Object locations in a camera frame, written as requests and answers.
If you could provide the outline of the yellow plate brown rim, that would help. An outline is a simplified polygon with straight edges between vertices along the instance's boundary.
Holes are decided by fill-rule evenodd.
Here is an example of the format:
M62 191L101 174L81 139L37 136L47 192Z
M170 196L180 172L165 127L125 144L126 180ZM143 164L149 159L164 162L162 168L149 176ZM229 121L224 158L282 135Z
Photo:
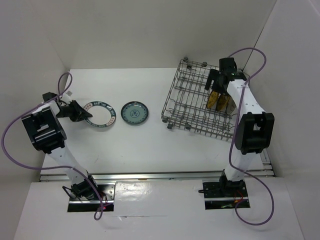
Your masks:
M206 103L206 108L211 109L214 104L218 101L220 94L214 90L211 91L207 103Z

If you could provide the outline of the white plate green lettered rim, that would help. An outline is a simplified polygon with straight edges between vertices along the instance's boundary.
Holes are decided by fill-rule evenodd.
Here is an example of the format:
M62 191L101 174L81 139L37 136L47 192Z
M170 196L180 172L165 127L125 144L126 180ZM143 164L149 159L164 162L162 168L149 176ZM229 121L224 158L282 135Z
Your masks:
M86 123L95 128L107 128L116 122L115 109L103 101L91 101L83 107L92 116L85 119Z

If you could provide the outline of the blue floral teal plate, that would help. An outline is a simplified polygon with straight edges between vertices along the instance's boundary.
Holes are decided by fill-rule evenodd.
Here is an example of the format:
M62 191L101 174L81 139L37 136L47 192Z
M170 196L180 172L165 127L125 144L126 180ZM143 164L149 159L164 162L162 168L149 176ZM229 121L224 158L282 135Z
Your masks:
M130 101L122 107L120 114L127 124L138 126L148 119L149 109L140 101Z

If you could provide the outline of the white plate grey line pattern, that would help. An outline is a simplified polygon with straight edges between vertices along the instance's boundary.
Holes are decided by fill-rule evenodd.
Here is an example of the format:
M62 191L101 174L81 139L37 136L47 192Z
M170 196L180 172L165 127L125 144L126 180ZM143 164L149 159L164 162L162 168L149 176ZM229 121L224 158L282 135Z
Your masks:
M234 100L230 98L227 103L225 113L230 116L233 114L236 108L237 108L237 105L235 104Z

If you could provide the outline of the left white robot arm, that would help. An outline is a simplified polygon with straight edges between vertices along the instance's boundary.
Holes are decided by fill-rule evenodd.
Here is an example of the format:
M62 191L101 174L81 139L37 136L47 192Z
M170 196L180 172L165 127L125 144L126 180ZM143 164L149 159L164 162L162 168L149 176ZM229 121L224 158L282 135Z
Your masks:
M41 151L59 166L70 166L65 170L71 187L65 191L71 198L96 200L99 187L93 177L75 159L67 146L67 135L59 122L59 118L69 118L72 122L80 122L93 115L83 109L75 100L67 102L52 100L58 95L47 92L42 95L46 103L21 118L27 135L37 151Z

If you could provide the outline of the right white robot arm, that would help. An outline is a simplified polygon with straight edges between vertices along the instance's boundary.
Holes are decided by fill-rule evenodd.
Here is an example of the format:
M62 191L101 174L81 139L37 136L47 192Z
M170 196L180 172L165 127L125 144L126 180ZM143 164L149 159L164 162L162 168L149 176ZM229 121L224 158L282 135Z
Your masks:
M244 185L245 172L251 162L271 142L275 117L267 113L252 94L245 74L232 57L219 60L219 69L211 69L205 89L220 97L231 98L239 111L232 137L229 165L223 170L218 190L230 196Z

